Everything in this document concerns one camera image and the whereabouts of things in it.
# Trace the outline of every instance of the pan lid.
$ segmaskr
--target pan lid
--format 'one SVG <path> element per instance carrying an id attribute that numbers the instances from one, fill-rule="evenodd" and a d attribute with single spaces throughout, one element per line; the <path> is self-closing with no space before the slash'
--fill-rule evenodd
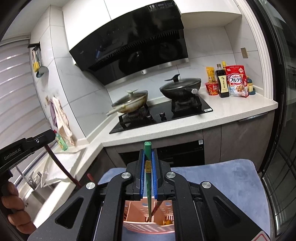
<path id="1" fill-rule="evenodd" d="M 118 101 L 116 101 L 115 103 L 112 104 L 112 107 L 115 107 L 115 106 L 118 106 L 118 105 L 121 105 L 121 104 L 126 104 L 126 103 L 130 103 L 132 101 L 135 101 L 137 99 L 141 99 L 142 97 L 148 95 L 148 91 L 137 91 L 138 89 L 136 90 L 128 90 L 127 93 L 128 95 L 120 98 Z"/>
<path id="2" fill-rule="evenodd" d="M 174 82 L 165 84 L 164 86 L 160 87 L 160 91 L 169 91 L 169 90 L 176 90 L 181 89 L 184 87 L 189 87 L 195 84 L 200 83 L 202 80 L 200 78 L 185 78 L 185 79 L 178 79 L 180 74 L 176 74 L 173 78 L 165 81 L 173 80 Z"/>

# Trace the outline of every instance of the lid handle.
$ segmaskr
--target lid handle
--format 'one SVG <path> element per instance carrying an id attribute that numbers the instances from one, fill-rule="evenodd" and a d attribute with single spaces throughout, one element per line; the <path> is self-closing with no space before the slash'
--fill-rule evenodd
<path id="1" fill-rule="evenodd" d="M 179 82 L 179 80 L 178 80 L 179 75 L 180 75 L 180 74 L 176 74 L 173 78 L 171 78 L 171 79 L 169 79 L 169 80 L 165 80 L 165 81 L 173 80 L 175 83 L 176 83 L 176 82 Z"/>
<path id="2" fill-rule="evenodd" d="M 137 91 L 138 89 L 135 89 L 135 90 L 127 90 L 126 92 L 128 93 L 128 95 L 129 96 L 131 96 L 131 95 L 133 95 L 133 93 L 135 92 L 135 91 Z"/>

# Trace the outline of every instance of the built-in oven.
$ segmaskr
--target built-in oven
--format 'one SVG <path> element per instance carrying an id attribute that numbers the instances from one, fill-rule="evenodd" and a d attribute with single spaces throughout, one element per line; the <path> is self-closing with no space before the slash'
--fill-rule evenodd
<path id="1" fill-rule="evenodd" d="M 119 153 L 127 165 L 139 159 L 140 151 Z M 190 167 L 205 164 L 203 140 L 157 148 L 158 159 L 171 167 Z"/>

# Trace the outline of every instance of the gas stove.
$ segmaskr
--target gas stove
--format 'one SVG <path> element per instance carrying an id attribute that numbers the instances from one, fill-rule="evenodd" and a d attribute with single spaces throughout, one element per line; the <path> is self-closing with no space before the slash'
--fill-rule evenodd
<path id="1" fill-rule="evenodd" d="M 211 111 L 213 109 L 198 95 L 185 101 L 172 100 L 152 106 L 145 104 L 135 112 L 119 116 L 119 123 L 110 134 Z"/>

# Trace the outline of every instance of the light switch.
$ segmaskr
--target light switch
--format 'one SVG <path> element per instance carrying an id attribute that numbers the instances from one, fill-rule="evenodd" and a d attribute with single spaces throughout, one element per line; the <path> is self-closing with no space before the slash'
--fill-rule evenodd
<path id="1" fill-rule="evenodd" d="M 242 52 L 242 57 L 243 58 L 249 58 L 246 48 L 241 48 L 241 52 Z"/>

